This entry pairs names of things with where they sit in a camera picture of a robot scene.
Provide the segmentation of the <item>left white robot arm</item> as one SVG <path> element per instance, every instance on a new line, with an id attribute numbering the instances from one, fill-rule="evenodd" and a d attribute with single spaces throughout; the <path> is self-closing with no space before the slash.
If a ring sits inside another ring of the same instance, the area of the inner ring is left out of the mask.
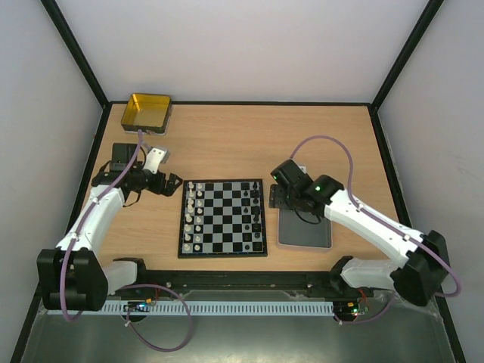
<path id="1" fill-rule="evenodd" d="M 71 320 L 71 311 L 100 310 L 109 295 L 124 286 L 144 282 L 144 260 L 122 257 L 102 266 L 101 245 L 116 214 L 127 206 L 130 194 L 143 191 L 172 196 L 182 179 L 159 170 L 169 158 L 163 147 L 144 150 L 141 144 L 115 143 L 112 157 L 92 179 L 81 213 L 65 237 L 53 249 L 37 257 L 42 302 Z"/>

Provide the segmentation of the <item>black and silver chessboard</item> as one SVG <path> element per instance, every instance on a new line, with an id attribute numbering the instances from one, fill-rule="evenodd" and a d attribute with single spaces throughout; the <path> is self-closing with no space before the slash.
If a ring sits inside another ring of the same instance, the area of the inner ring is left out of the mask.
<path id="1" fill-rule="evenodd" d="M 267 255 L 262 179 L 184 181 L 178 258 Z"/>

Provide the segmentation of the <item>pink tin with chess pieces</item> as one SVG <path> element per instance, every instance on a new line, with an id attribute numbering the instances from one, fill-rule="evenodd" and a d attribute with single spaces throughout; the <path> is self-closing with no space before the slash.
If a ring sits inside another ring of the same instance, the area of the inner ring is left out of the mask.
<path id="1" fill-rule="evenodd" d="M 278 244 L 287 248 L 306 250 L 329 250 L 332 245 L 331 222 L 320 220 L 311 213 L 299 212 L 305 221 L 290 209 L 278 212 Z"/>

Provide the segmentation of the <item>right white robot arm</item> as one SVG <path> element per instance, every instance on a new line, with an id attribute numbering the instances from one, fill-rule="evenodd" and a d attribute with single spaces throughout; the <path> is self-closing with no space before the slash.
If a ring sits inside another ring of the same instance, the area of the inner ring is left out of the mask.
<path id="1" fill-rule="evenodd" d="M 312 179 L 293 160 L 271 173 L 288 206 L 326 218 L 353 231 L 382 251 L 386 260 L 342 258 L 333 268 L 330 288 L 346 296 L 355 288 L 392 290 L 415 306 L 426 306 L 449 274 L 445 238 L 402 225 L 358 200 L 328 175 Z"/>

